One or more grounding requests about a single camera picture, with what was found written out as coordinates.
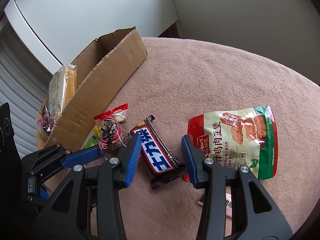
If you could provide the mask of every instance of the white text on wrapper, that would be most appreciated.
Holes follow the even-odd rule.
[[[162,173],[174,169],[171,161],[168,160],[167,156],[161,151],[161,148],[153,138],[148,127],[144,126],[133,130],[133,132],[141,135],[143,154],[147,157],[155,173]]]

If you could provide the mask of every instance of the brown cardboard box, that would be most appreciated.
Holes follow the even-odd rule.
[[[78,89],[51,132],[44,138],[36,131],[38,148],[60,143],[79,150],[95,122],[116,93],[147,57],[147,50],[134,28],[117,30],[92,41],[72,62],[77,65]],[[39,109],[47,105],[48,97]]]

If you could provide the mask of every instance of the red candy wrapper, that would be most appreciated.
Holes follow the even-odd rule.
[[[160,187],[180,177],[185,165],[170,152],[152,124],[153,115],[149,115],[144,121],[130,131],[133,135],[141,135],[141,157],[150,174],[151,187]]]
[[[115,157],[119,149],[130,142],[128,132],[121,125],[126,122],[125,113],[128,108],[128,104],[124,104],[94,117],[96,122],[102,122],[99,148],[107,159]]]
[[[41,119],[37,121],[38,130],[50,134],[55,124],[56,120],[50,117],[48,108],[44,106],[41,112]]]

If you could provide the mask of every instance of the snack package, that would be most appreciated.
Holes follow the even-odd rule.
[[[81,149],[87,149],[91,146],[97,145],[99,143],[100,129],[95,125],[90,132],[88,140],[84,143],[84,146]]]
[[[185,165],[173,155],[152,124],[153,115],[149,115],[144,121],[137,124],[130,131],[133,135],[141,135],[141,157],[150,174],[152,189],[179,178]]]
[[[77,66],[64,64],[53,74],[49,83],[49,110],[52,118],[59,118],[63,108],[77,89]]]
[[[203,206],[204,195],[199,199],[198,204]],[[231,195],[226,193],[226,215],[232,217],[232,201]]]
[[[55,119],[50,117],[47,106],[44,106],[41,111],[41,119],[37,121],[37,129],[42,133],[44,138],[49,138],[55,124]]]
[[[190,119],[193,145],[223,166],[247,166],[258,179],[276,174],[278,140],[269,106],[238,111],[216,111]]]
[[[116,157],[119,149],[130,142],[130,135],[121,125],[126,122],[125,113],[128,108],[128,104],[124,104],[94,117],[96,122],[102,122],[99,148],[107,159]]]

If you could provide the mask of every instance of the beige felt cloth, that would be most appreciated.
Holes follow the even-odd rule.
[[[262,184],[296,231],[320,197],[320,87],[243,50],[193,40],[143,41],[148,58],[108,108],[129,103],[125,124],[129,130],[153,114],[164,142],[183,161],[180,143],[190,118],[271,106],[278,129],[278,169]],[[131,186],[119,192],[127,238],[196,239],[201,215],[197,200],[202,193],[181,178],[152,190],[148,172],[139,163]]]

